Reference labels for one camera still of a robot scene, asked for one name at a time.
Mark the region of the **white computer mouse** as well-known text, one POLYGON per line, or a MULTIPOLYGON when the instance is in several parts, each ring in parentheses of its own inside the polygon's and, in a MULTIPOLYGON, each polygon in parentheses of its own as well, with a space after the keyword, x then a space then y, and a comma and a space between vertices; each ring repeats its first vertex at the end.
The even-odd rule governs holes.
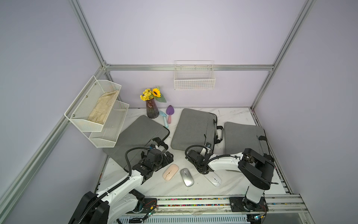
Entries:
POLYGON ((204 175, 205 178, 211 182, 211 184, 215 187, 220 187, 222 184, 222 180, 218 177, 215 172, 209 172, 208 174, 204 175))

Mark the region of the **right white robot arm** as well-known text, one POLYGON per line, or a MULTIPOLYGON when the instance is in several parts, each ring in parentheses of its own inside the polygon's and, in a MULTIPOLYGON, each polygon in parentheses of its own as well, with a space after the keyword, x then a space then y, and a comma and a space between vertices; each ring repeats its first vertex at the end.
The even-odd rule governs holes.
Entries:
POLYGON ((250 148, 242 153, 216 155, 208 146, 192 145, 185 150, 185 158, 203 175, 218 170, 241 172, 250 185, 239 204, 239 211, 267 211, 263 195, 271 185, 276 184, 272 181, 275 164, 270 155, 261 155, 250 148))

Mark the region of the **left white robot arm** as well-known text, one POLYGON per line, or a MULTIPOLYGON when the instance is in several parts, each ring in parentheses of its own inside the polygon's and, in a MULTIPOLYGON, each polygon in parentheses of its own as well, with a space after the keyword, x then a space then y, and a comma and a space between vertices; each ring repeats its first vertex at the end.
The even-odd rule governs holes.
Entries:
POLYGON ((125 152, 128 174, 99 193, 87 192, 80 200, 70 224, 109 224, 122 215, 143 207, 145 196, 136 188, 153 174, 173 162, 165 143, 160 146, 134 147, 125 152))

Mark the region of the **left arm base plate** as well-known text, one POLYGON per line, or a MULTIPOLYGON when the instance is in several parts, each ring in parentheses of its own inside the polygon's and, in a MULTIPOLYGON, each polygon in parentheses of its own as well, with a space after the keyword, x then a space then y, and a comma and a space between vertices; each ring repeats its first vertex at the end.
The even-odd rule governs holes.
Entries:
POLYGON ((156 198, 144 198, 138 200, 138 203, 135 209, 132 211, 133 213, 146 213, 150 210, 151 207, 157 205, 156 198))

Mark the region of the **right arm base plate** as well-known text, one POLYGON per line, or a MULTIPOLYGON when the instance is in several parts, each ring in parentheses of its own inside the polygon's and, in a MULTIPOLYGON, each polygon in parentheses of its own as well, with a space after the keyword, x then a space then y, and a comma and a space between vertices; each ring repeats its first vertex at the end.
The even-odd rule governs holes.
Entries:
POLYGON ((258 203, 245 197, 230 197, 229 204, 232 212, 267 212, 268 206, 264 197, 258 203))

